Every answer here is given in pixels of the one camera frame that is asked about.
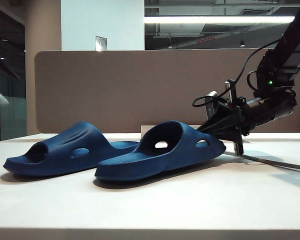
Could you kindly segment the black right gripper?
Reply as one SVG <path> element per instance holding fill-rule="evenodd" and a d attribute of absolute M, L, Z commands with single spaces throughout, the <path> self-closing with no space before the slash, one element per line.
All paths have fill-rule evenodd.
<path fill-rule="evenodd" d="M 228 90 L 227 104 L 219 102 L 214 115 L 197 130 L 211 134 L 220 140 L 232 141 L 234 154 L 241 156 L 244 154 L 242 125 L 245 119 L 238 103 L 243 103 L 246 99 L 237 97 L 236 84 L 233 79 L 225 81 L 224 84 Z"/>

